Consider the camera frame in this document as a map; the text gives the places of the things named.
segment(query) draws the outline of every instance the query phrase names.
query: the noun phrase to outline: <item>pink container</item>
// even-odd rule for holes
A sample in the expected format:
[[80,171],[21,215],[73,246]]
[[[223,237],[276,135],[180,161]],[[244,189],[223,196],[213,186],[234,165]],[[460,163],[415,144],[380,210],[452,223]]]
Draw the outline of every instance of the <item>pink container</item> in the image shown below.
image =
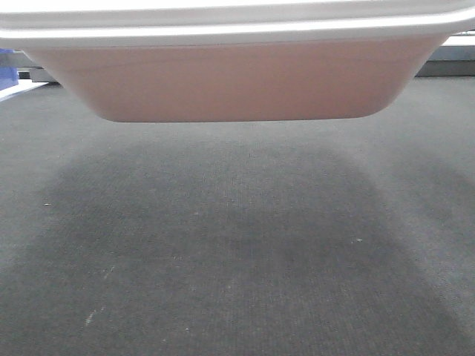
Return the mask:
[[113,121],[330,119],[385,108],[475,27],[475,0],[119,6],[0,10],[0,45]]

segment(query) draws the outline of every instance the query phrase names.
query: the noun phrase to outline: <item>gray carpet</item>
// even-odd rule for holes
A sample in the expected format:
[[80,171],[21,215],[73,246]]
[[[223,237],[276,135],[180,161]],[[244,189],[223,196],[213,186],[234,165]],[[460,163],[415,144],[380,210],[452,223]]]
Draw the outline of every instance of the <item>gray carpet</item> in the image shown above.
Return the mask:
[[0,102],[1,355],[475,355],[474,93],[225,124]]

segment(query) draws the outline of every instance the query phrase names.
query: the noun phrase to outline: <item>blue object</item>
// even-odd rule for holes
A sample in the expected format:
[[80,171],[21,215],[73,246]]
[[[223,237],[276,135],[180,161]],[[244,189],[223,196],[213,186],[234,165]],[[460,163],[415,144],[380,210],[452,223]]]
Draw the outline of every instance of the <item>blue object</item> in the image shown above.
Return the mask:
[[[0,53],[12,53],[13,50],[2,50]],[[18,84],[18,71],[13,67],[0,67],[0,90]]]

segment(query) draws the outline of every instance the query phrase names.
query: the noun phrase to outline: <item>white lid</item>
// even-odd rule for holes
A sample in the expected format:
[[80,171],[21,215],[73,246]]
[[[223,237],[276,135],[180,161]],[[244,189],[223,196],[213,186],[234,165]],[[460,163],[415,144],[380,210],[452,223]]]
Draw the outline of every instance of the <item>white lid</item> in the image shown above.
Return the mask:
[[10,1],[2,47],[214,45],[451,34],[475,27],[475,0]]

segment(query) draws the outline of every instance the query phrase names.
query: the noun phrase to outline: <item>plastic container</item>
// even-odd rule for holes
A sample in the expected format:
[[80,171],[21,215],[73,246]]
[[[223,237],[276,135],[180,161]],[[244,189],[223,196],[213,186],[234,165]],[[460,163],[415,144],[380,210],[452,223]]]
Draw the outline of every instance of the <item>plastic container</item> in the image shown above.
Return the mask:
[[[12,53],[12,50],[3,50],[0,53]],[[18,71],[13,67],[0,67],[0,90],[18,85]]]
[[64,2],[3,4],[0,45],[121,122],[370,115],[475,27],[475,0]]

